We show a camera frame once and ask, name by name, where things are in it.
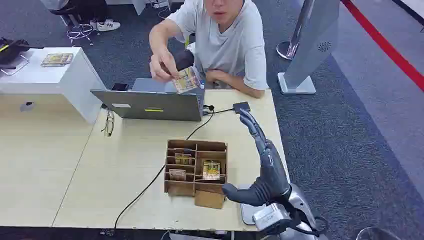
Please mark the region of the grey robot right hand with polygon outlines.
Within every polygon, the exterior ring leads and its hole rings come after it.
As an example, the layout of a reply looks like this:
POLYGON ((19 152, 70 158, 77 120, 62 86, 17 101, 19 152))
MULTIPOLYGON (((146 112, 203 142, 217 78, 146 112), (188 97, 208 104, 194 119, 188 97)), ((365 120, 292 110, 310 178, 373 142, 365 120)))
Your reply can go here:
POLYGON ((260 160, 260 175, 247 189, 236 188, 231 183, 222 186, 222 192, 231 201, 259 207, 286 196, 291 190, 281 156, 268 140, 253 115, 239 110, 240 121, 247 126, 254 139, 260 160))

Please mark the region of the person's right hand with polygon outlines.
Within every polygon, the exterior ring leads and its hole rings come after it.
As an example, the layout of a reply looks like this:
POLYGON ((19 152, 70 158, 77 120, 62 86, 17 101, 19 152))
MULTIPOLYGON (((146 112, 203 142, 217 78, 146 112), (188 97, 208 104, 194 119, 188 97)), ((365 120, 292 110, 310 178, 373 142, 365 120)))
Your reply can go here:
POLYGON ((152 54, 149 67, 151 77, 160 82, 169 82, 179 76, 175 59, 166 48, 152 54))

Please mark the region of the person's left hand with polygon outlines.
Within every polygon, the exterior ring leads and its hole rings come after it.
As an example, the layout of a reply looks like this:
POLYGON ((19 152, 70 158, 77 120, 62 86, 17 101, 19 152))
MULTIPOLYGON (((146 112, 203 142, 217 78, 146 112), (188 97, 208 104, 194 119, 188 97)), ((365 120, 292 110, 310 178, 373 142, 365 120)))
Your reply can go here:
POLYGON ((214 83, 216 81, 220 81, 223 83, 227 83, 228 78, 231 77, 228 73, 223 72, 221 70, 209 70, 205 73, 206 81, 210 83, 214 83))

